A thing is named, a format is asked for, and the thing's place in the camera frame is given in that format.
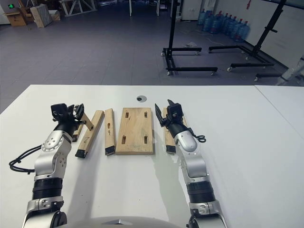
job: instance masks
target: metal frame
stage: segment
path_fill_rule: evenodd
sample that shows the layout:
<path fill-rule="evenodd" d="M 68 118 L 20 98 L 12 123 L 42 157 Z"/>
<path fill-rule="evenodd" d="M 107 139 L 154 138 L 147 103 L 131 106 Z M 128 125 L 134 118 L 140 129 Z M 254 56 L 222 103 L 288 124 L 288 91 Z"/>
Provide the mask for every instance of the metal frame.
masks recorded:
<path fill-rule="evenodd" d="M 272 15 L 268 25 L 265 27 L 265 30 L 260 37 L 258 43 L 254 46 L 252 50 L 245 46 L 215 46 L 215 47 L 209 47 L 209 53 L 212 52 L 212 50 L 219 50 L 219 49 L 233 49 L 233 48 L 238 48 L 242 50 L 242 53 L 247 53 L 249 56 L 246 57 L 246 60 L 249 60 L 250 57 L 255 58 L 258 60 L 260 63 L 231 63 L 230 67 L 228 67 L 227 71 L 230 72 L 232 71 L 233 68 L 236 67 L 269 67 L 269 66 L 274 66 L 273 63 L 269 62 L 267 59 L 261 57 L 259 55 L 259 51 L 262 47 L 262 43 L 264 42 L 266 36 L 270 31 L 277 33 L 277 30 L 274 30 L 274 26 L 279 19 L 281 13 L 283 12 L 282 8 L 284 4 L 286 3 L 286 0 L 281 0 L 279 5 L 277 6 L 274 14 Z"/>
<path fill-rule="evenodd" d="M 73 4 L 72 4 L 72 7 L 71 7 L 70 11 L 67 11 L 67 7 L 66 7 L 66 4 L 65 4 L 65 2 L 67 2 L 67 1 L 73 1 Z M 97 11 L 97 9 L 95 8 L 94 0 L 91 0 L 92 6 L 90 6 L 85 0 L 61 0 L 59 2 L 61 3 L 61 5 L 63 7 L 63 10 L 65 11 L 66 17 L 71 17 L 71 16 L 78 15 L 78 14 Z M 81 6 L 81 2 L 83 2 L 91 10 L 83 11 L 82 6 Z M 79 9 L 80 9 L 79 13 L 73 13 L 73 10 L 74 10 L 74 7 L 75 7 L 76 4 L 79 5 Z"/>
<path fill-rule="evenodd" d="M 174 63 L 174 59 L 172 56 L 173 51 L 195 51 L 195 54 L 198 55 L 201 52 L 200 47 L 178 47 L 173 48 L 173 38 L 174 38 L 174 30 L 175 30 L 175 18 L 176 11 L 178 6 L 177 0 L 173 0 L 173 9 L 172 9 L 172 18 L 171 18 L 171 29 L 170 29 L 170 39 L 169 39 L 169 47 L 164 48 L 161 52 L 161 56 L 165 56 L 168 70 L 167 75 L 170 75 L 172 71 L 211 71 L 211 75 L 214 75 L 217 72 L 217 67 L 176 67 Z"/>

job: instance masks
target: black rubber joint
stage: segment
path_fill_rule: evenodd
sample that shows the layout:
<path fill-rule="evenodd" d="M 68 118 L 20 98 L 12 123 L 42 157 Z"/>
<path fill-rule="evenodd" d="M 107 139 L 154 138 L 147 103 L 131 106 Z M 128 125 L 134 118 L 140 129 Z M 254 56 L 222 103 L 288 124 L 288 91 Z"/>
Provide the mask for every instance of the black rubber joint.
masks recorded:
<path fill-rule="evenodd" d="M 212 185 L 209 181 L 187 184 L 190 203 L 206 203 L 215 201 Z"/>
<path fill-rule="evenodd" d="M 61 196 L 62 179 L 49 178 L 37 180 L 33 188 L 33 200 Z"/>

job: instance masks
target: wooden board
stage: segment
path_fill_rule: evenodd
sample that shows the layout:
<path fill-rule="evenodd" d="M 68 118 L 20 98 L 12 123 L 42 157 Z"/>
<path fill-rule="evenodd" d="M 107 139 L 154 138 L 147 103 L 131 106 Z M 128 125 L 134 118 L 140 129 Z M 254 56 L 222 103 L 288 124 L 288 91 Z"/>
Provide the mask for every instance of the wooden board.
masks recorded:
<path fill-rule="evenodd" d="M 123 108 L 116 154 L 153 154 L 151 108 Z"/>
<path fill-rule="evenodd" d="M 31 7 L 30 11 L 33 15 L 34 22 L 38 28 L 44 28 L 53 20 L 48 12 L 48 7 L 45 4 L 40 4 L 36 7 Z"/>
<path fill-rule="evenodd" d="M 83 124 L 79 125 L 77 130 L 74 131 L 73 137 L 72 137 L 73 142 L 77 142 L 83 126 L 84 126 Z"/>
<path fill-rule="evenodd" d="M 163 117 L 166 117 L 167 114 L 167 108 L 163 108 L 162 110 L 162 115 Z M 187 122 L 186 122 L 186 118 L 183 116 L 183 123 L 186 127 L 187 126 Z M 167 153 L 176 153 L 176 149 L 175 149 L 175 143 L 174 143 L 174 139 L 172 138 L 171 133 L 169 132 L 169 130 L 164 127 L 164 133 L 165 133 L 165 144 L 166 144 L 166 152 Z"/>
<path fill-rule="evenodd" d="M 76 157 L 78 158 L 85 158 L 87 153 L 90 152 L 92 145 L 93 145 L 93 141 L 95 136 L 98 133 L 98 129 L 100 127 L 101 124 L 101 120 L 104 116 L 104 112 L 101 110 L 97 110 L 93 116 L 92 119 L 92 124 L 93 124 L 93 129 L 89 130 L 87 129 L 85 132 L 84 137 L 81 140 L 81 143 L 78 147 L 78 150 L 75 154 Z"/>
<path fill-rule="evenodd" d="M 110 155 L 115 153 L 115 134 L 114 134 L 114 120 L 113 109 L 107 109 L 104 116 L 105 127 L 105 154 Z"/>
<path fill-rule="evenodd" d="M 92 124 L 92 122 L 90 121 L 90 119 L 86 116 L 85 113 L 83 113 L 83 115 L 82 115 L 82 117 L 81 117 L 81 120 L 82 120 L 82 121 L 86 121 L 86 126 L 87 126 L 87 128 L 88 128 L 89 130 L 92 130 L 92 129 L 93 129 L 93 124 Z M 78 126 L 78 129 L 74 131 L 73 137 L 72 137 L 72 141 L 73 141 L 73 142 L 77 142 L 78 137 L 79 137 L 79 135 L 80 135 L 80 133 L 81 133 L 82 128 L 83 128 L 83 124 L 82 124 L 82 125 L 79 125 L 79 126 Z"/>

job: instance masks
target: water bottle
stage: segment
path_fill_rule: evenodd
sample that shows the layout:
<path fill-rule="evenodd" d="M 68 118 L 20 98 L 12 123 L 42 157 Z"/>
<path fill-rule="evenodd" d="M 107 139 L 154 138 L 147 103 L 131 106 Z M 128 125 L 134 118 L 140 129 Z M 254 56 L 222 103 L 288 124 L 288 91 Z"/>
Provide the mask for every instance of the water bottle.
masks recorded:
<path fill-rule="evenodd" d="M 234 25 L 234 27 L 232 28 L 232 31 L 230 33 L 230 38 L 231 39 L 234 39 L 239 27 L 241 27 L 243 24 L 242 24 L 242 20 L 243 19 L 240 19 L 239 22 L 237 24 Z"/>
<path fill-rule="evenodd" d="M 220 24 L 220 30 L 223 29 L 223 25 L 224 25 L 225 21 L 228 20 L 228 19 L 229 19 L 228 13 L 226 13 L 226 16 L 222 17 L 221 24 Z"/>
<path fill-rule="evenodd" d="M 203 11 L 199 13 L 198 25 L 203 25 L 205 18 L 206 18 L 206 12 L 205 9 L 203 9 Z"/>
<path fill-rule="evenodd" d="M 229 18 L 225 20 L 225 23 L 223 24 L 223 27 L 222 27 L 222 32 L 223 33 L 225 33 L 226 27 L 228 26 L 228 23 L 232 20 L 231 17 L 232 17 L 232 14 L 230 14 Z"/>
<path fill-rule="evenodd" d="M 247 38 L 247 35 L 250 31 L 250 28 L 247 25 L 247 23 L 248 23 L 248 21 L 245 21 L 245 24 L 243 26 L 239 27 L 239 29 L 235 35 L 234 41 L 243 42 Z"/>
<path fill-rule="evenodd" d="M 230 22 L 228 23 L 228 25 L 227 25 L 227 27 L 226 27 L 227 29 L 226 29 L 226 31 L 225 31 L 225 34 L 226 34 L 226 35 L 228 35 L 228 36 L 230 35 L 230 33 L 231 33 L 231 31 L 232 31 L 234 25 L 237 23 L 236 18 L 237 18 L 237 17 L 234 17 L 233 20 L 230 21 Z"/>
<path fill-rule="evenodd" d="M 213 15 L 212 15 L 212 13 L 210 13 L 204 21 L 202 31 L 204 31 L 204 32 L 210 31 L 212 20 L 213 20 Z"/>
<path fill-rule="evenodd" d="M 210 28 L 210 33 L 211 34 L 217 34 L 219 33 L 219 29 L 220 29 L 220 24 L 221 24 L 221 15 L 222 11 L 220 11 L 213 19 L 212 23 L 211 23 L 211 28 Z"/>

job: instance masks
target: tiled floor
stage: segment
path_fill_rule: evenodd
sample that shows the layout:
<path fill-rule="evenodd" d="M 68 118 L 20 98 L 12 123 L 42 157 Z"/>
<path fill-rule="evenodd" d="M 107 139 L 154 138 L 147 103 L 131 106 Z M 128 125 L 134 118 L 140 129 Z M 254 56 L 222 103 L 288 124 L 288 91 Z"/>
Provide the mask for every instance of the tiled floor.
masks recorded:
<path fill-rule="evenodd" d="M 138 5 L 129 17 L 128 3 L 107 6 L 97 12 L 63 18 L 45 28 L 0 29 L 0 112 L 30 84 L 73 85 L 253 85 L 258 72 L 284 72 L 279 65 L 263 70 L 226 69 L 231 62 L 245 62 L 239 51 L 208 54 L 209 46 L 233 44 L 222 34 L 199 32 L 196 22 L 179 22 L 174 46 L 194 42 L 200 56 L 179 55 L 179 66 L 216 66 L 218 73 L 180 72 L 167 76 L 163 47 L 168 46 L 170 17 L 155 15 L 155 8 Z M 276 79 L 255 84 L 273 85 Z"/>

